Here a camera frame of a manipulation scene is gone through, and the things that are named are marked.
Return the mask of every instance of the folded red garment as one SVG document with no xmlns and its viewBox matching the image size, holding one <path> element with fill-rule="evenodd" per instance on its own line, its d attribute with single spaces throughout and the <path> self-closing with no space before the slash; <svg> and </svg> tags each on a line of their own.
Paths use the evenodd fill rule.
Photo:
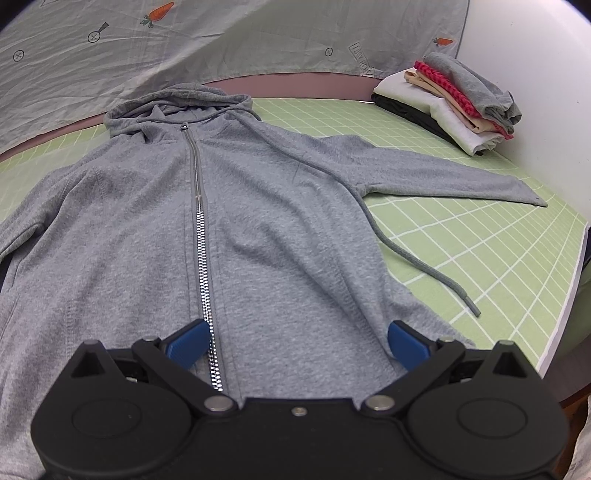
<svg viewBox="0 0 591 480">
<path fill-rule="evenodd" d="M 453 99 L 458 102 L 458 104 L 468 115 L 474 116 L 476 118 L 482 118 L 482 115 L 478 110 L 476 110 L 476 107 L 474 107 L 470 99 L 460 90 L 458 90 L 444 74 L 438 72 L 434 68 L 431 68 L 429 65 L 419 60 L 414 63 L 414 67 L 416 70 L 425 75 L 425 77 L 427 77 L 429 80 L 437 83 L 441 88 L 445 89 L 446 92 L 449 92 Z M 492 122 L 492 124 L 495 126 L 495 130 L 503 135 L 506 140 L 511 140 L 511 138 L 513 138 L 513 135 L 507 133 L 507 131 L 498 123 Z"/>
</svg>

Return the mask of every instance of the green cutting mat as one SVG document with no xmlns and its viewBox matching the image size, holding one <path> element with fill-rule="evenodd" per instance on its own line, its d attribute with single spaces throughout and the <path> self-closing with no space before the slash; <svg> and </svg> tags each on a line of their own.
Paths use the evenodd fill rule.
<svg viewBox="0 0 591 480">
<path fill-rule="evenodd" d="M 482 315 L 475 318 L 447 287 L 381 245 L 390 274 L 419 299 L 479 348 L 513 339 L 534 365 L 552 356 L 550 341 L 560 330 L 558 324 L 566 320 L 567 300 L 578 282 L 576 270 L 586 229 L 586 221 L 570 206 L 503 156 L 488 152 L 483 157 L 468 157 L 371 103 L 257 99 L 255 110 L 264 121 L 300 133 L 316 137 L 356 134 L 379 147 L 448 158 L 525 181 L 548 202 L 548 208 L 381 194 L 366 197 L 366 202 L 390 239 L 458 281 Z M 47 171 L 73 163 L 106 139 L 104 127 L 94 127 L 56 138 L 0 164 L 0 220 Z"/>
</svg>

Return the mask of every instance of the zipper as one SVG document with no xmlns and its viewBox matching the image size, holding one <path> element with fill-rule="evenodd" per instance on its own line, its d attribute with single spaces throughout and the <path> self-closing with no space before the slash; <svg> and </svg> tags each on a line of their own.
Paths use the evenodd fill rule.
<svg viewBox="0 0 591 480">
<path fill-rule="evenodd" d="M 219 368 L 219 361 L 217 359 L 217 347 L 215 331 L 213 330 L 213 316 L 212 303 L 209 294 L 209 274 L 207 272 L 207 255 L 205 251 L 205 213 L 203 211 L 203 185 L 201 180 L 200 170 L 201 161 L 199 158 L 199 151 L 197 144 L 189 130 L 187 123 L 181 125 L 187 143 L 191 149 L 191 163 L 193 167 L 193 185 L 195 187 L 195 234 L 197 243 L 197 280 L 199 282 L 199 296 L 201 298 L 201 311 L 203 319 L 209 325 L 209 350 L 207 357 L 209 360 L 209 375 L 212 382 L 212 387 L 222 392 L 222 376 Z"/>
</svg>

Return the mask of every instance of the stack of folded clothes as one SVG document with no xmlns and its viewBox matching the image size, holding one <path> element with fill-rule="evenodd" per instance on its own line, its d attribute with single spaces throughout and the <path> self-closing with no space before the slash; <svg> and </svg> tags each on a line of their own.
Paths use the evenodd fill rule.
<svg viewBox="0 0 591 480">
<path fill-rule="evenodd" d="M 430 53 L 414 67 L 382 80 L 372 95 L 376 105 L 469 155 L 513 138 L 521 112 L 509 92 L 443 53 Z"/>
</svg>

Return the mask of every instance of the gray fabric backdrop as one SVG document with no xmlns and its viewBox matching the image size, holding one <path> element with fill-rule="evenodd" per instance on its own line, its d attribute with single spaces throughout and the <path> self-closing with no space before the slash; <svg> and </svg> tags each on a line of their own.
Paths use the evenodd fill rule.
<svg viewBox="0 0 591 480">
<path fill-rule="evenodd" d="M 455 55 L 468 3 L 177 0 L 158 14 L 165 0 L 37 0 L 0 34 L 0 152 L 180 82 L 383 78 L 430 51 Z"/>
</svg>

